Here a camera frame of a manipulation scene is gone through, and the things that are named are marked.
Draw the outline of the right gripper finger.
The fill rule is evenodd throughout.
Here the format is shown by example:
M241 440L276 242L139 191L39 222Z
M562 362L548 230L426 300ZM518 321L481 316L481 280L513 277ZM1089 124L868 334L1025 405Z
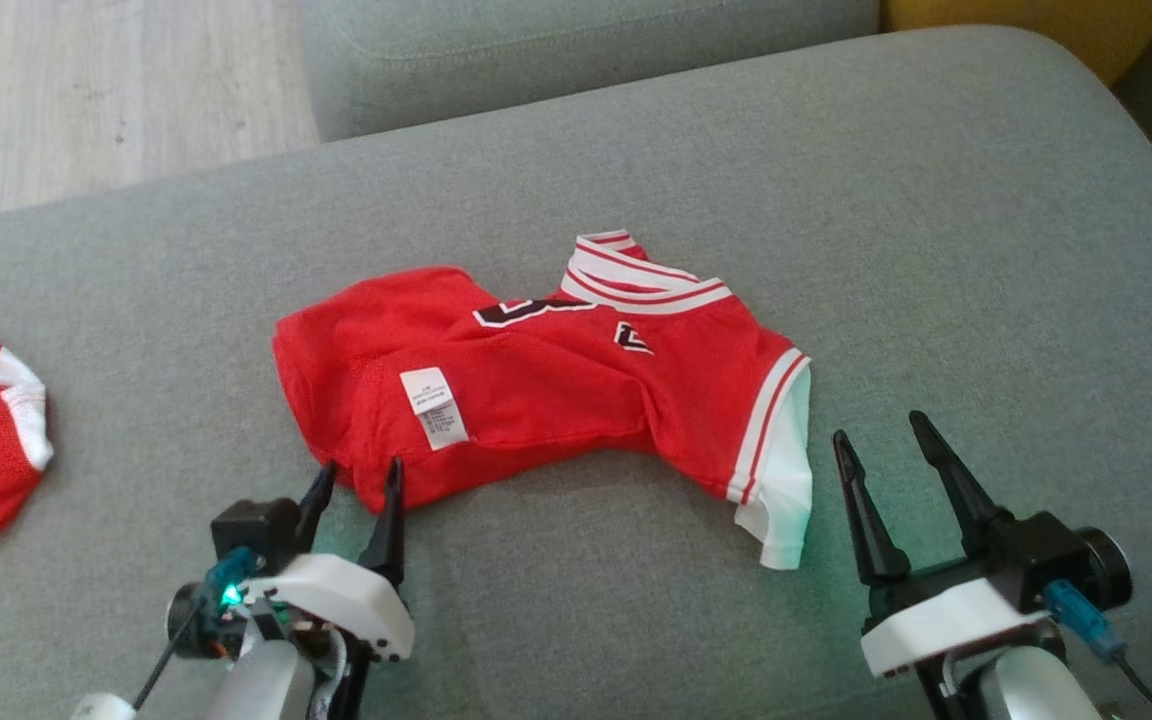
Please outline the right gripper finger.
M905 552L892 541L882 516L867 491L867 471L861 465L846 430L833 433L847 525L849 525L856 570L865 588L887 588L908 577L911 564Z
M984 558L991 552L991 528L998 521L1011 521L1011 511L998 505L980 486L963 460L948 445L940 430L923 411L910 411L923 457L937 470L952 503L961 532L961 547L968 558Z

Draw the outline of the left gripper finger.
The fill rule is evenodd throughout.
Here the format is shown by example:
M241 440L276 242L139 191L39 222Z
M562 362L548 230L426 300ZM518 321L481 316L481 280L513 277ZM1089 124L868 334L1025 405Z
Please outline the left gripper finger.
M382 488L384 505L367 546L358 556L358 564L388 579L392 588L401 588L404 579L404 467L401 458L391 460Z
M338 462L328 461L317 471L314 482L308 487L298 503L300 520L296 526L296 548L306 553L314 547L317 528L338 486Z

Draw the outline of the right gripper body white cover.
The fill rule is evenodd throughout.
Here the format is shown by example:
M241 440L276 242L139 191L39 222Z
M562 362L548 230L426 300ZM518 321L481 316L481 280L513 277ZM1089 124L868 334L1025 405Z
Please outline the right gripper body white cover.
M861 584L867 588L870 612L861 628L861 653L874 679L1049 616L1039 602L1020 611L991 583L984 560L942 562L886 578L864 561Z

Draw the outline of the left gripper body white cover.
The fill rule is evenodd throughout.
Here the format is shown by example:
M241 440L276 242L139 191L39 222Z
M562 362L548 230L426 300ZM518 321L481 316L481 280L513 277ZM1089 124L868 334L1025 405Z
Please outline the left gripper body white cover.
M329 626L370 644L382 662L410 659L415 624L397 589L338 555L300 555L274 577L241 583L243 601L266 601L293 628Z

